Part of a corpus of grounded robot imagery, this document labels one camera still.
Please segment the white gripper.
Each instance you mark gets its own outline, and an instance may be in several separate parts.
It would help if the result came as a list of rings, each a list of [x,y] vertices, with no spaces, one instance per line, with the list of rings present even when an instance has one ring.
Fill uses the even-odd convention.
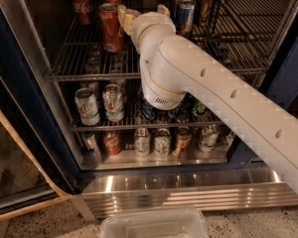
[[[145,14],[141,14],[134,9],[128,9],[122,4],[118,6],[118,21],[120,26],[127,35],[130,35],[131,41],[136,48],[140,47],[140,39],[148,29],[164,26],[172,34],[175,34],[176,28],[169,16],[170,11],[163,4],[158,5],[157,12]]]

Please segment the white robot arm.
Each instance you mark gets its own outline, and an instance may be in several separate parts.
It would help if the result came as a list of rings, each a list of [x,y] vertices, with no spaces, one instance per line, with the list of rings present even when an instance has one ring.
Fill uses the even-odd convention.
[[[171,110],[193,95],[298,194],[298,119],[178,36],[166,11],[163,5],[144,14],[118,7],[118,21],[140,55],[146,100]]]

